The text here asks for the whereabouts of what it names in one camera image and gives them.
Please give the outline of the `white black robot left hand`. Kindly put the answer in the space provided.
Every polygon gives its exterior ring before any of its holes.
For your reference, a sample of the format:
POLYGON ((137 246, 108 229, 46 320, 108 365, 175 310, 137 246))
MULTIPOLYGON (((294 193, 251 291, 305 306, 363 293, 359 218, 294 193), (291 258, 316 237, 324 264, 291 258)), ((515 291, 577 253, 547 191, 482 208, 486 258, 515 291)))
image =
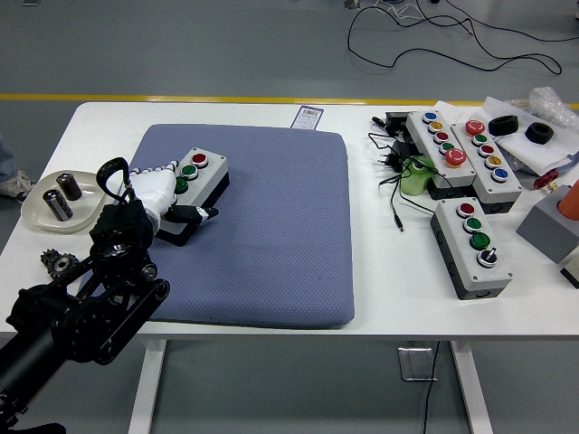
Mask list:
POLYGON ((154 233, 158 232, 163 220, 172 223, 201 223, 219 213, 211 207, 176 204, 176 166, 177 161, 174 160, 165 166, 144 170, 135 168, 129 172, 131 186, 145 208, 154 233))

